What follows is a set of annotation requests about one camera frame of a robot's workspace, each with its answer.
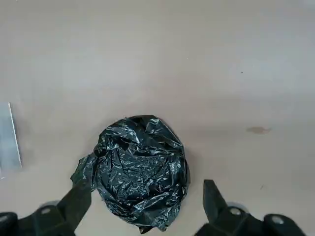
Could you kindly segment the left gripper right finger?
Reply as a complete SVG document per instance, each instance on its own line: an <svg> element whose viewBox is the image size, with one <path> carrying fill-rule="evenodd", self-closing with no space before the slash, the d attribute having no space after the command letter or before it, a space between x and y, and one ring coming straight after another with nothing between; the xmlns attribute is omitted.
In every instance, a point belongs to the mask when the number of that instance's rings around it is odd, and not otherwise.
<svg viewBox="0 0 315 236"><path fill-rule="evenodd" d="M304 231L291 218L267 214L259 220L237 206L229 206L215 182L203 182L203 207L208 219L198 236L304 236Z"/></svg>

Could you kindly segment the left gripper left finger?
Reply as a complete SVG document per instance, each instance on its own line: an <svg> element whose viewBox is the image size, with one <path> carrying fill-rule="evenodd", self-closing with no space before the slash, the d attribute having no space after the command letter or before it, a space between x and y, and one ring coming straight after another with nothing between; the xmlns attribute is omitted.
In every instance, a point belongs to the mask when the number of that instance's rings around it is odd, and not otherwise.
<svg viewBox="0 0 315 236"><path fill-rule="evenodd" d="M74 236L91 206L91 185L80 180L57 203L46 204L24 218L14 212L0 214L2 236Z"/></svg>

